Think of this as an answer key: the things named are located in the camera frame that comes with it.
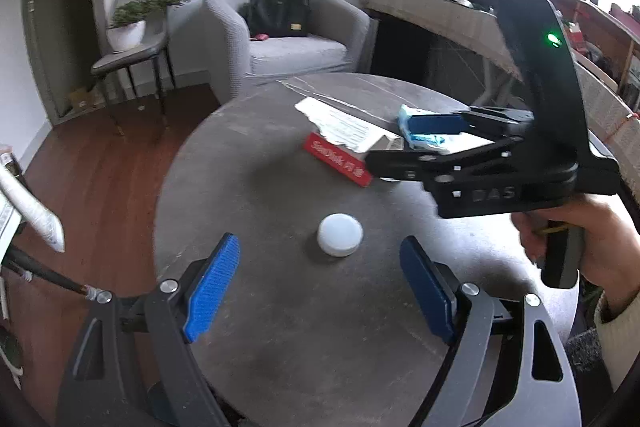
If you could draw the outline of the person's right hand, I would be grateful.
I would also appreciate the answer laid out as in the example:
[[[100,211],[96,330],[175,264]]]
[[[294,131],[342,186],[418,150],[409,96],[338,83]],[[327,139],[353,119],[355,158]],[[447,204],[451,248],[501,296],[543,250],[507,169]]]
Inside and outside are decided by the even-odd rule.
[[[604,292],[617,317],[639,294],[639,235],[628,212],[613,196],[577,196],[561,207],[513,213],[514,227],[529,260],[544,257],[547,237],[538,228],[547,221],[566,222],[585,231],[580,273]]]

